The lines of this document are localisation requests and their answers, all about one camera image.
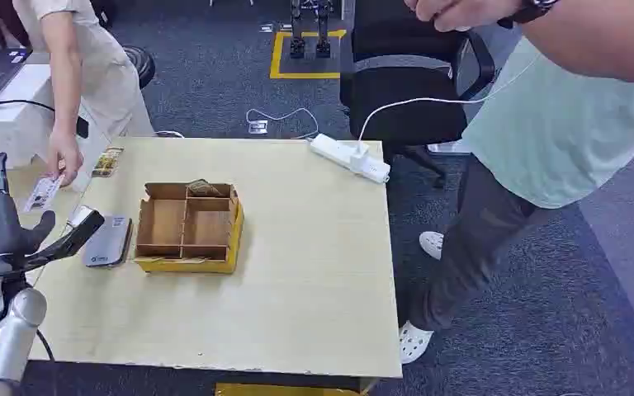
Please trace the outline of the person's hand holding card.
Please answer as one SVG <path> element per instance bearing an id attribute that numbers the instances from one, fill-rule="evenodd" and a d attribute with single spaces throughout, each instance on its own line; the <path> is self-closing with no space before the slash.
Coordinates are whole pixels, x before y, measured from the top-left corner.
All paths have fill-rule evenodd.
<path id="1" fill-rule="evenodd" d="M 46 157 L 47 173 L 53 181 L 60 180 L 60 186 L 70 185 L 83 165 L 76 134 L 68 128 L 52 129 Z"/>

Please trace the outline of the person's hand with watch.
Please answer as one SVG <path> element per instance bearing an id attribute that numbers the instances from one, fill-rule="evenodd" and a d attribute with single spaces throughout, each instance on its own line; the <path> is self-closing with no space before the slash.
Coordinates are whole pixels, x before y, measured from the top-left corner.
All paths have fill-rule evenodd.
<path id="1" fill-rule="evenodd" d="M 522 7 L 520 0 L 404 0 L 420 21 L 441 32 L 465 31 L 494 24 Z"/>

